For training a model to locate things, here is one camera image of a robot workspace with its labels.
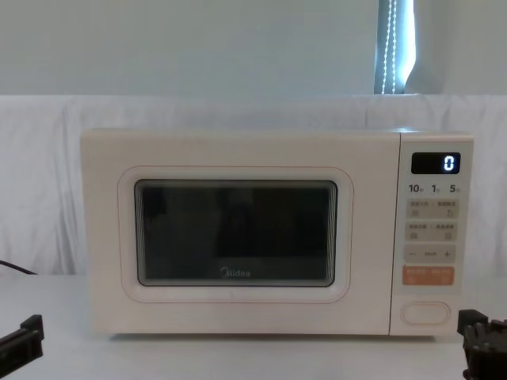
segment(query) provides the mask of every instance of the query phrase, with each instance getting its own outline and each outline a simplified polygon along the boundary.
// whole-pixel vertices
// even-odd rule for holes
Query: orange button
[[[449,286],[454,283],[454,267],[403,266],[403,285]]]

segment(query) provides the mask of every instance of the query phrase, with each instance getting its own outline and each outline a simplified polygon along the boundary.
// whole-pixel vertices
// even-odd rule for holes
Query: window
[[[414,0],[379,0],[374,92],[405,93],[416,59]]]

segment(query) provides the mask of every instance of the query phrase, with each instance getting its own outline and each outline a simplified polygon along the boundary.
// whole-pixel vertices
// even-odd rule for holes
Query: white fabric
[[[505,274],[507,97],[343,97],[272,108],[161,98],[0,97],[0,259],[40,273],[86,272],[78,138],[92,127],[469,131],[476,143],[465,273]]]

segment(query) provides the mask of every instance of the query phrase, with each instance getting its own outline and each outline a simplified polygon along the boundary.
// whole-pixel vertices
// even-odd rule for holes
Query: microwave window
[[[330,180],[139,180],[144,286],[328,287],[337,185]]]

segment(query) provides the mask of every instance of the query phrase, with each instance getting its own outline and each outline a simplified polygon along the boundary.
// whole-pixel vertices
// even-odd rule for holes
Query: microwave oven
[[[83,133],[104,333],[456,332],[473,138]]]

